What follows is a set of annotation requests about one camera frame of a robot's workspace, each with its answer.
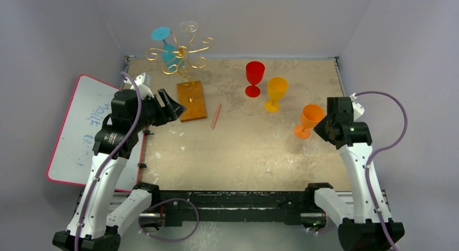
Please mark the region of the orange plastic wine glass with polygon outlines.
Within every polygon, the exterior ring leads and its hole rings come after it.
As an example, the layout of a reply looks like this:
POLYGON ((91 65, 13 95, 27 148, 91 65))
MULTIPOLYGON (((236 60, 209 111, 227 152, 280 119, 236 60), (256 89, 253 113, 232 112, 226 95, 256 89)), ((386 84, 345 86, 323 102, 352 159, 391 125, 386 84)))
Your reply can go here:
POLYGON ((300 124, 295 126, 294 135, 302 140, 311 136, 311 130, 323 119, 324 111, 316 104, 306 105, 300 116, 300 124))

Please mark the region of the blue plastic wine glass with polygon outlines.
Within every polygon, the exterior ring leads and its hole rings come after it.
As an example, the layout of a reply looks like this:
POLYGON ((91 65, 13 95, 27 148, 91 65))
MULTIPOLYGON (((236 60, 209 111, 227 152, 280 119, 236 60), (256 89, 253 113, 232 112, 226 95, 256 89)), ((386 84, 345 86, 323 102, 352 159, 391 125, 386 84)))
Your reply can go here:
POLYGON ((162 52, 162 59, 168 69, 170 69, 172 65, 177 65, 178 67, 181 67, 183 65, 183 63, 180 63, 181 58, 176 57, 176 55, 173 53, 173 51, 176 50, 176 47, 174 47, 166 41, 166 38, 170 34, 171 30, 168 27, 156 28, 151 34, 152 40, 163 42, 162 49, 165 50, 165 52, 162 52))

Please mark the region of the clear wine glass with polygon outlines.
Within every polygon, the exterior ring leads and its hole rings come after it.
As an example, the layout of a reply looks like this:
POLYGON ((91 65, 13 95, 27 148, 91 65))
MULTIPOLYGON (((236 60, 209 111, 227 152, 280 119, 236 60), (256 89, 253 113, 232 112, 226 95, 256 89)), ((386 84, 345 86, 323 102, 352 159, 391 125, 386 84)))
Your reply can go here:
POLYGON ((183 21, 179 27, 185 35, 191 37, 194 36, 199 30, 199 25, 196 21, 183 21))

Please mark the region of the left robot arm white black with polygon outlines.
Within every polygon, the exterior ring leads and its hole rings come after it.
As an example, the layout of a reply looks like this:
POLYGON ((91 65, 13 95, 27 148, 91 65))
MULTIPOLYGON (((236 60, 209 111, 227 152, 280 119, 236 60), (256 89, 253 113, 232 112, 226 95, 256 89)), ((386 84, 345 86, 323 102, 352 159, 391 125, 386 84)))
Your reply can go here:
POLYGON ((124 170, 138 134, 149 126, 162 126, 179 119, 187 108, 164 89, 156 95, 134 89, 120 90, 111 101, 111 113, 95 135, 91 171, 81 201, 66 230, 55 233, 52 244, 61 250, 118 250, 129 225, 143 210, 161 207, 159 187, 137 183, 133 192, 112 213, 108 212, 116 184, 124 170))

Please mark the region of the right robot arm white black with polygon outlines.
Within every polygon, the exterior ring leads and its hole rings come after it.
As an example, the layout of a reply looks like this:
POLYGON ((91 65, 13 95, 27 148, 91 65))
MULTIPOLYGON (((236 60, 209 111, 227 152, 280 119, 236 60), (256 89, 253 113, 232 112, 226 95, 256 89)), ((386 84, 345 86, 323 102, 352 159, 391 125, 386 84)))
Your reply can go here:
POLYGON ((380 188, 370 129, 358 121, 364 109, 354 96, 329 97, 326 105, 325 117, 313 130, 338 150, 351 183, 352 204, 322 184, 304 196, 304 205, 325 212, 337 226, 343 250, 396 250, 405 230, 394 221, 380 188))

